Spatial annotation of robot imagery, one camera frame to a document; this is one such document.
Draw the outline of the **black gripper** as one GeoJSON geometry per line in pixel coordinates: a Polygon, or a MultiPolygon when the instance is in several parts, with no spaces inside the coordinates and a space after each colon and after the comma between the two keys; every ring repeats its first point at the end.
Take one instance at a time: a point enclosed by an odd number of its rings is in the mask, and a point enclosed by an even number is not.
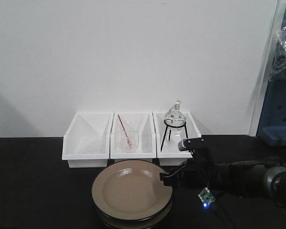
{"type": "Polygon", "coordinates": [[[167,187],[210,187],[213,162],[209,148],[199,148],[194,151],[194,158],[186,159],[169,172],[161,172],[159,178],[167,187]]]}

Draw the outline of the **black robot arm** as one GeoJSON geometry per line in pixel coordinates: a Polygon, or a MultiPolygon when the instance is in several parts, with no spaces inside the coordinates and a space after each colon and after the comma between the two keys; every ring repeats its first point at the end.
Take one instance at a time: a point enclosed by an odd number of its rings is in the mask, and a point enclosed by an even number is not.
{"type": "Polygon", "coordinates": [[[216,163],[208,148],[191,150],[191,158],[160,173],[165,186],[221,190],[241,197],[265,197],[286,208],[286,167],[278,158],[216,163]]]}

